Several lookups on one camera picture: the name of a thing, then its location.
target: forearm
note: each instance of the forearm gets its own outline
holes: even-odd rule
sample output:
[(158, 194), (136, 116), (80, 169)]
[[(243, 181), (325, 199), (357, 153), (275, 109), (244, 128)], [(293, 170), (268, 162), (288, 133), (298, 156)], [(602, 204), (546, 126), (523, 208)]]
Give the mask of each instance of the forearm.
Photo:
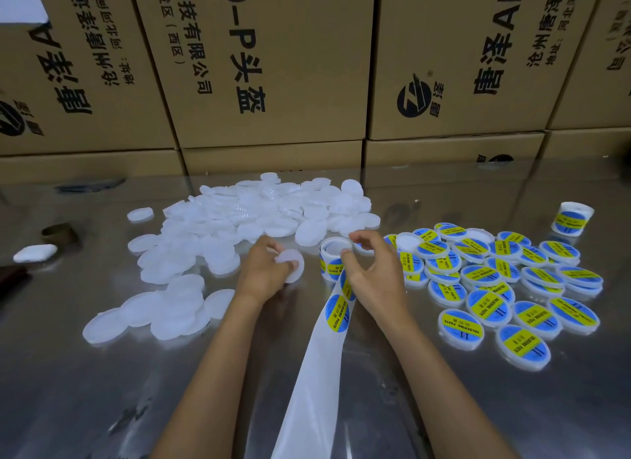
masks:
[(260, 307), (234, 297), (151, 459), (229, 459)]
[(412, 317), (381, 321), (405, 371), (437, 459), (516, 459)]

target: hand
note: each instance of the hand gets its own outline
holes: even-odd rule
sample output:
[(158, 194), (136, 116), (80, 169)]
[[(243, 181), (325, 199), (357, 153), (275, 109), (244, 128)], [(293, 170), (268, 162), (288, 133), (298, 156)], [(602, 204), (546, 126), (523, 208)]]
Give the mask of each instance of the hand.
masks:
[(283, 248), (269, 236), (261, 236), (250, 248), (247, 258), (241, 266), (237, 281), (235, 298), (253, 301), (262, 307), (285, 284), (285, 280), (294, 271), (298, 263), (287, 261), (276, 263), (274, 258)]
[(407, 319), (403, 269), (394, 247), (374, 230), (355, 231), (349, 238), (375, 252), (375, 262), (367, 270), (359, 265), (350, 249), (341, 253), (346, 276), (359, 302), (382, 329), (392, 321)]

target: metal table surface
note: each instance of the metal table surface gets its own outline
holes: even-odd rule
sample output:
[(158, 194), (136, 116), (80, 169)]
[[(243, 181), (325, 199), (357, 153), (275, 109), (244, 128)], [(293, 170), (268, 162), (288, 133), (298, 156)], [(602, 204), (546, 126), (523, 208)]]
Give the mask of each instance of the metal table surface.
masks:
[[(292, 172), (285, 181), (328, 176), (339, 184), (358, 171)], [(253, 176), (192, 178), (232, 184)], [(398, 233), (451, 221), (494, 233), (514, 230), (546, 239), (560, 201), (596, 209), (575, 242), (582, 265), (605, 279), (590, 306), (601, 319), (591, 336), (563, 332), (549, 343), (540, 373), (511, 366), (493, 335), (476, 351), (455, 350), (437, 332), (441, 308), (427, 290), (410, 291), (409, 307), (474, 398), (527, 459), (631, 456), (630, 192), (615, 165), (509, 163), (374, 168), (363, 175), (381, 232)], [(48, 225), (70, 221), (82, 243), (33, 270), (0, 310), (0, 457), (10, 459), (138, 459), (169, 420), (217, 328), (168, 342), (148, 327), (129, 328), (94, 347), (82, 338), (97, 312), (138, 292), (161, 289), (139, 279), (126, 244), (158, 232), (159, 211), (185, 198), (183, 178), (128, 180), (110, 191), (60, 195), (50, 186), (0, 189), (0, 264), (37, 242)], [(151, 206), (152, 221), (132, 225), (126, 213)], [(293, 240), (284, 241), (291, 246)], [(246, 253), (241, 244), (238, 251)], [(314, 249), (304, 249), (303, 278), (270, 300), (257, 323), (235, 437), (235, 456), (269, 458), (312, 327), (330, 291)], [(234, 287), (203, 266), (206, 294)], [(518, 299), (523, 298), (517, 292)], [(344, 344), (332, 458), (422, 458), (429, 448), (400, 365), (372, 318), (355, 308)]]

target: left hand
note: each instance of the left hand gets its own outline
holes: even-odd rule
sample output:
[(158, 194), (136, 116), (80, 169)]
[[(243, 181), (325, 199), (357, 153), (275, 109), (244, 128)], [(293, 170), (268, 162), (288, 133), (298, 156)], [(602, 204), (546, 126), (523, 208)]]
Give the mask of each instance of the left hand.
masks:
[(287, 277), (298, 264), (296, 261), (277, 263), (274, 258), (283, 248), (269, 236), (261, 236), (250, 248), (247, 258), (241, 266), (241, 274), (237, 281), (235, 298), (253, 301), (262, 307), (285, 284)]

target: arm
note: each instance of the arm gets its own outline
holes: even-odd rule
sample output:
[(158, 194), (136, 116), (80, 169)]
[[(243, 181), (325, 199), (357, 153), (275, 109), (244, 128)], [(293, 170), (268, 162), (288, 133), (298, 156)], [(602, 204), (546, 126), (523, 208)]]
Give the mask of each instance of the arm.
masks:
[(376, 320), (403, 367), (437, 459), (463, 456), (517, 459), (406, 307), (401, 264), (376, 231), (351, 233), (375, 251), (364, 270), (350, 250), (342, 252), (348, 280), (359, 302)]
[(295, 268), (275, 263), (261, 237), (242, 266), (235, 295), (191, 383), (151, 454), (151, 459), (229, 459), (254, 325), (263, 304)]

